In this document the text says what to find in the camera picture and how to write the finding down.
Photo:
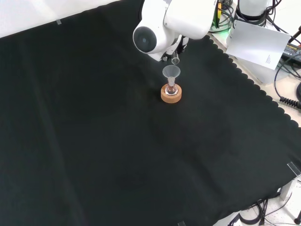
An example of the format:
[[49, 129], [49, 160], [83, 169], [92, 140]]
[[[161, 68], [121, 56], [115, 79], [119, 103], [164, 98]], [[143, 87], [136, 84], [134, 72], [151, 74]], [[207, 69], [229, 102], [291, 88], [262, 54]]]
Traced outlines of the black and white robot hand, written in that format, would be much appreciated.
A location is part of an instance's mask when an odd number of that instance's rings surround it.
[[173, 65], [179, 64], [179, 55], [185, 51], [188, 41], [188, 37], [180, 35], [178, 37], [178, 40], [163, 54], [162, 62], [167, 62], [168, 60], [170, 60]]

